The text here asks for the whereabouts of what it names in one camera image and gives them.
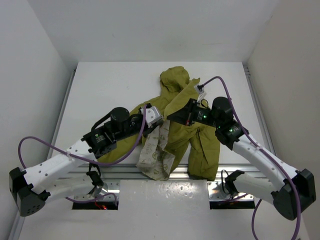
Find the olive green hooded jacket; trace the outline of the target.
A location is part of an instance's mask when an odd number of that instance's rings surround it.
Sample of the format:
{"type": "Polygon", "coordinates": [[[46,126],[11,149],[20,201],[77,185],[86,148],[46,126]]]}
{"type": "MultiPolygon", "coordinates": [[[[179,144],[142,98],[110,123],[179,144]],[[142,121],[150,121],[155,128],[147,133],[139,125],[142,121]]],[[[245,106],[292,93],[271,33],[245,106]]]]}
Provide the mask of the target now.
{"type": "Polygon", "coordinates": [[[214,181],[218,172],[220,143],[215,128],[195,123],[185,126],[167,119],[181,109],[190,98],[197,99],[195,85],[200,79],[191,79],[182,66],[168,68],[160,74],[160,95],[145,101],[156,107],[164,122],[147,137],[141,138],[143,148],[136,167],[154,180],[168,180],[187,150],[188,174],[195,179],[214,181]]]}

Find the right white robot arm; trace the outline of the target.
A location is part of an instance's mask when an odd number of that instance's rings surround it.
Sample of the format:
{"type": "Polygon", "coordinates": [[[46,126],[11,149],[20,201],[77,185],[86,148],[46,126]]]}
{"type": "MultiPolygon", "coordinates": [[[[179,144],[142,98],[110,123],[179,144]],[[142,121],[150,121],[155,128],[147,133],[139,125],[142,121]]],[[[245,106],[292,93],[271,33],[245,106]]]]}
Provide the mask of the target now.
{"type": "Polygon", "coordinates": [[[308,170],[297,170],[277,158],[241,128],[234,119],[234,111],[226,97],[217,97],[211,108],[204,108],[191,98],[167,119],[185,126],[201,123],[215,128],[218,141],[254,165],[265,177],[256,179],[242,170],[236,170],[225,179],[231,195],[239,192],[254,195],[270,204],[286,219],[298,215],[316,201],[314,175],[308,170]]]}

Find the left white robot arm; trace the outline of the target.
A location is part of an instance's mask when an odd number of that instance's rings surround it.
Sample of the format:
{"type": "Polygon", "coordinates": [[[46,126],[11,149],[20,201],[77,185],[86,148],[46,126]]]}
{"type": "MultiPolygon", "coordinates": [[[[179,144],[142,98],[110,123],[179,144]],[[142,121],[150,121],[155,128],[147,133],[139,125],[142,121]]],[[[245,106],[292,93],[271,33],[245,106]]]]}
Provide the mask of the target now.
{"type": "Polygon", "coordinates": [[[141,137],[146,137],[162,123],[160,111],[150,104],[135,114],[124,107],[115,107],[67,150],[57,148],[59,154],[44,162],[12,169],[9,190],[20,216],[33,215],[56,199],[102,188],[104,182],[99,171],[89,170],[78,178],[63,179],[63,176],[84,163],[99,166],[98,159],[116,149],[120,140],[137,135],[136,146],[141,137]]]}

